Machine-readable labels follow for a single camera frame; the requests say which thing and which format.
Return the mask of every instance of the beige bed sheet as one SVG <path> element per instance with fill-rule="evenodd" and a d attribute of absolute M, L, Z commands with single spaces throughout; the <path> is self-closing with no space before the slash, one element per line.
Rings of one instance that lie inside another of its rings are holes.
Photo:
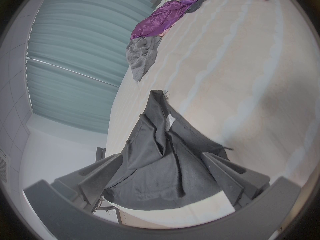
<path fill-rule="evenodd" d="M 164 90 L 192 126 L 234 148 L 227 150 L 232 162 L 271 183 L 284 175 L 303 186 L 320 158 L 319 70 L 316 40 L 290 0 L 208 0 L 163 37 L 140 82 L 128 69 L 112 106 L 106 156 L 121 152 L 150 90 Z M 119 208 L 186 227 L 229 214 L 230 206 L 221 192 L 179 212 Z"/>

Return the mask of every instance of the white clothing tag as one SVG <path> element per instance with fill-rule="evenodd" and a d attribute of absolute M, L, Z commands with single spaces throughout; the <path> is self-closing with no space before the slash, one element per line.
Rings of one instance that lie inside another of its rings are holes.
<path fill-rule="evenodd" d="M 165 120 L 165 130 L 168 131 L 170 130 L 172 124 L 174 123 L 176 119 L 171 115 L 171 114 L 168 114 L 166 120 Z"/>

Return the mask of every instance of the teal curtain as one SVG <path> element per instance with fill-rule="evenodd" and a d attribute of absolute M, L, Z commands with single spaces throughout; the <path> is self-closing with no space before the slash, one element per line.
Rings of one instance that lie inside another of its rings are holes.
<path fill-rule="evenodd" d="M 44 0 L 27 49 L 33 112 L 107 133 L 111 106 L 129 66 L 126 46 L 151 6 L 150 0 Z"/>

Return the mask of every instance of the purple satin garment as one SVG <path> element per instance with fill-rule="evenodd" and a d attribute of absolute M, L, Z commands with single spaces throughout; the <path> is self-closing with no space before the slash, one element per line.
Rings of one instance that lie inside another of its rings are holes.
<path fill-rule="evenodd" d="M 145 18 L 131 33 L 131 38 L 153 37 L 161 34 L 172 24 L 178 21 L 190 8 L 190 6 L 198 0 L 182 0 L 168 1 L 163 6 L 156 9 L 148 18 Z"/>

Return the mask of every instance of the air vent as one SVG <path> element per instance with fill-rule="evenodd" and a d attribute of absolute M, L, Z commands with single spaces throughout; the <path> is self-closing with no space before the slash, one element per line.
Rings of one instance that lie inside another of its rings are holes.
<path fill-rule="evenodd" d="M 10 193 L 9 167 L 10 167 L 10 157 L 7 156 L 4 153 L 4 151 L 2 151 L 0 148 L 0 179 L 3 182 L 7 191 Z"/>

